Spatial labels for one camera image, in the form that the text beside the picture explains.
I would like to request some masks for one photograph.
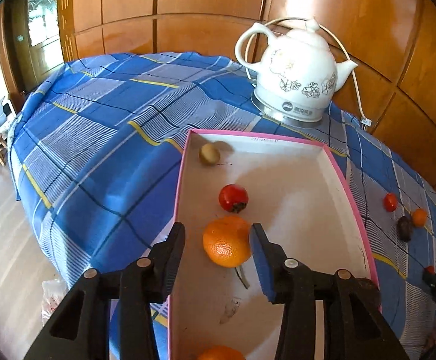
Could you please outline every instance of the teapot knob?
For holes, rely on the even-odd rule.
[[[319,24],[314,17],[313,19],[307,20],[305,22],[305,27],[306,30],[309,32],[316,32],[317,30],[319,30]]]

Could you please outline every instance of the blue plaid tablecloth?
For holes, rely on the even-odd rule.
[[[436,271],[436,193],[334,104],[318,128],[289,128],[259,114],[252,90],[240,65],[193,52],[65,64],[30,95],[8,138],[17,198],[44,254],[72,286],[87,268],[124,268],[165,239],[190,128],[319,140],[331,148],[360,210],[383,315],[417,359],[436,313],[421,280],[423,267]],[[387,192],[398,196],[393,213],[382,205]],[[429,213],[427,223],[403,243],[396,221],[417,207]],[[118,308],[111,320],[115,354]],[[168,306],[152,305],[151,312],[165,359]]]

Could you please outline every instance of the tangerine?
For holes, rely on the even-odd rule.
[[[423,227],[426,224],[427,212],[422,208],[417,208],[413,212],[413,225],[415,227]]]
[[[245,360],[245,357],[236,349],[217,345],[205,350],[196,360]]]
[[[203,247],[214,263],[235,268],[251,257],[250,224],[228,215],[208,223],[203,232]]]

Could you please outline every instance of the teapot spout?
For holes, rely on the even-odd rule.
[[[346,82],[348,76],[358,64],[353,61],[344,61],[336,64],[336,88],[335,91],[341,89]]]

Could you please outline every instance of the wooden door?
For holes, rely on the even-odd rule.
[[[56,0],[11,0],[13,45],[25,89],[33,90],[63,64]]]

